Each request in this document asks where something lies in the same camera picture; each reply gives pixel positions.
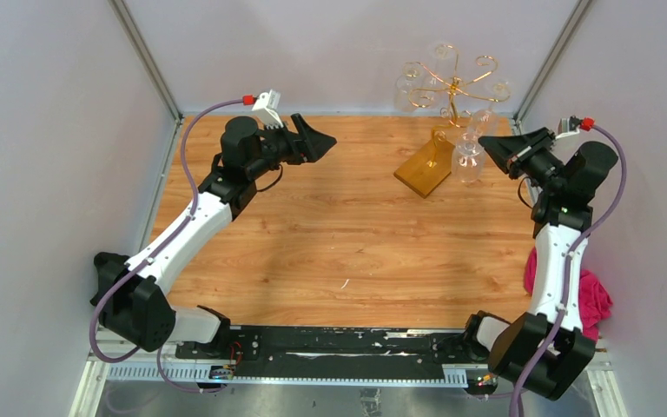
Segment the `clear ribbed wine glass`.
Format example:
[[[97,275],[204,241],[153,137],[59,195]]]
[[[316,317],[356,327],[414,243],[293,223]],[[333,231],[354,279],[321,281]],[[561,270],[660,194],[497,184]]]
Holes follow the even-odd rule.
[[[463,183],[476,182],[485,165],[486,153],[479,136],[465,132],[455,142],[452,152],[452,174]]]

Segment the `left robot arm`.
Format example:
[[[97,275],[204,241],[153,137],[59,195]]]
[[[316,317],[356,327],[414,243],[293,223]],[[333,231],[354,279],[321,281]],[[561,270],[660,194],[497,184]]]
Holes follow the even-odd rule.
[[[91,303],[96,326],[154,352],[169,342],[194,342],[211,359],[231,348],[230,320],[212,308],[174,307],[167,295],[206,243],[231,224],[258,192],[257,180],[282,165],[319,161],[336,139],[313,129],[299,114],[293,127],[260,127],[250,116],[230,119],[212,169],[180,215],[136,255],[94,257],[98,289]]]

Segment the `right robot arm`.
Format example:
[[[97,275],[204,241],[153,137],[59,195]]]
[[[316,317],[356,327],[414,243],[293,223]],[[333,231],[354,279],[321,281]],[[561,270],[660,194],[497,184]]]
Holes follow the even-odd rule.
[[[540,192],[532,208],[537,269],[528,310],[513,322],[479,311],[461,339],[463,355],[487,360],[492,374],[548,400],[559,399],[594,356],[583,333],[579,279],[594,220],[591,200],[611,170],[627,175],[618,142],[583,142],[568,162],[551,151],[557,137],[542,128],[520,136],[481,136],[479,145],[512,179],[525,177]]]

